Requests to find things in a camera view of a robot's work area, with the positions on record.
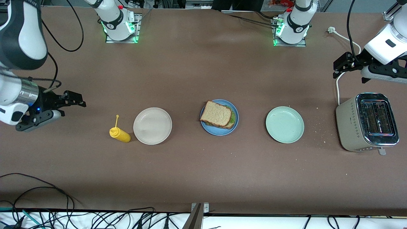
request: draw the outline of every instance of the plate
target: plate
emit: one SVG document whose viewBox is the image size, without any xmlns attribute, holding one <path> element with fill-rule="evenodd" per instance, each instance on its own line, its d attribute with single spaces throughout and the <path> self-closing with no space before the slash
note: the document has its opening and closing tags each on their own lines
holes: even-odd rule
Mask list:
<svg viewBox="0 0 407 229">
<path fill-rule="evenodd" d="M 163 142 L 171 133 L 173 122 L 163 109 L 151 107 L 137 115 L 133 130 L 136 138 L 147 145 Z"/>
<path fill-rule="evenodd" d="M 293 143 L 304 133 L 304 121 L 294 109 L 280 106 L 272 109 L 266 118 L 270 136 L 282 143 Z"/>
<path fill-rule="evenodd" d="M 230 107 L 232 109 L 232 111 L 236 114 L 236 122 L 234 123 L 234 126 L 231 129 L 222 129 L 222 128 L 219 128 L 216 126 L 208 126 L 205 124 L 205 122 L 201 121 L 202 127 L 208 133 L 215 135 L 215 136 L 224 136 L 224 135 L 228 135 L 228 134 L 232 133 L 236 129 L 237 124 L 239 123 L 239 113 L 237 112 L 236 107 L 231 102 L 224 100 L 224 99 L 215 99 L 212 101 L 217 104 L 221 104 L 221 105 Z M 201 116 L 202 116 L 202 113 L 204 112 L 204 110 L 205 110 L 205 107 L 203 107 L 201 110 Z"/>
</svg>

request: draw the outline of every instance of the toaster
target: toaster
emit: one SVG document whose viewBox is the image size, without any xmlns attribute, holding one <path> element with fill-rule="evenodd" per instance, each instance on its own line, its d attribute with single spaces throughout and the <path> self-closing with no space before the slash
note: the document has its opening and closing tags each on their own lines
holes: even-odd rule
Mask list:
<svg viewBox="0 0 407 229">
<path fill-rule="evenodd" d="M 342 146 L 348 151 L 379 150 L 398 143 L 396 122 L 389 99 L 380 93 L 361 93 L 336 108 Z"/>
</svg>

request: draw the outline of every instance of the light green plate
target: light green plate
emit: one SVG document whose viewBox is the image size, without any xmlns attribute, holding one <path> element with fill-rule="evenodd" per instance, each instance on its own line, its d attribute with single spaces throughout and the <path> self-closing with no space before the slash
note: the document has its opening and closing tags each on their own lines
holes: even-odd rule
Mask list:
<svg viewBox="0 0 407 229">
<path fill-rule="evenodd" d="M 304 121 L 294 109 L 280 106 L 272 109 L 266 118 L 270 136 L 282 143 L 293 143 L 304 133 Z"/>
</svg>

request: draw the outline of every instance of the white cable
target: white cable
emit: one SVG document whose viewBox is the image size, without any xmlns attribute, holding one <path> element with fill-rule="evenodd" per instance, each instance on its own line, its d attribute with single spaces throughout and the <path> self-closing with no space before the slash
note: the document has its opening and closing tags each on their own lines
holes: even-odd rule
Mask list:
<svg viewBox="0 0 407 229">
<path fill-rule="evenodd" d="M 343 39 L 345 39 L 345 40 L 347 40 L 347 41 L 350 42 L 350 40 L 349 40 L 348 38 L 346 38 L 346 37 L 340 35 L 337 31 L 335 31 L 335 27 L 332 27 L 332 26 L 329 27 L 329 28 L 328 28 L 328 33 L 336 34 L 336 35 L 340 36 L 341 38 L 343 38 Z M 359 55 L 359 54 L 362 52 L 362 48 L 361 48 L 356 42 L 352 41 L 352 43 L 354 43 L 354 44 L 359 48 L 359 53 L 358 53 L 358 55 Z M 346 73 L 346 72 L 343 72 L 342 74 L 340 74 L 340 75 L 338 76 L 338 78 L 336 78 L 336 81 L 335 81 L 336 93 L 337 93 L 337 100 L 338 100 L 338 106 L 341 104 L 341 102 L 340 102 L 341 97 L 340 97 L 340 95 L 339 95 L 339 84 L 338 84 L 338 82 L 339 82 L 339 79 L 340 79 L 345 73 Z"/>
</svg>

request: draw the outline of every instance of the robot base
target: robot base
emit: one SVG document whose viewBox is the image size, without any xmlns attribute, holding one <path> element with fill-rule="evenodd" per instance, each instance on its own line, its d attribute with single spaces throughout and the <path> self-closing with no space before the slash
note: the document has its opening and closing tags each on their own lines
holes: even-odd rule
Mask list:
<svg viewBox="0 0 407 229">
<path fill-rule="evenodd" d="M 271 19 L 271 24 L 273 24 L 273 25 L 278 25 L 278 22 L 275 21 L 275 20 L 273 20 L 273 19 Z M 273 26 L 272 29 L 273 29 L 273 45 L 274 45 L 274 46 L 289 46 L 289 47 L 305 47 L 305 46 L 306 46 L 306 44 L 305 44 L 305 38 L 303 38 L 299 43 L 296 43 L 296 44 L 288 44 L 288 43 L 282 41 L 281 38 L 279 38 L 279 37 L 276 35 L 277 30 L 280 29 L 280 27 L 275 27 L 275 26 Z"/>
<path fill-rule="evenodd" d="M 131 34 L 127 39 L 121 40 L 121 41 L 116 41 L 111 39 L 107 34 L 106 34 L 106 43 L 122 43 L 122 44 L 134 44 L 138 43 L 138 37 L 140 35 L 140 29 L 141 29 L 141 18 L 142 14 L 141 13 L 135 13 L 134 14 L 134 25 L 130 25 L 130 28 L 134 29 L 134 33 Z"/>
</svg>

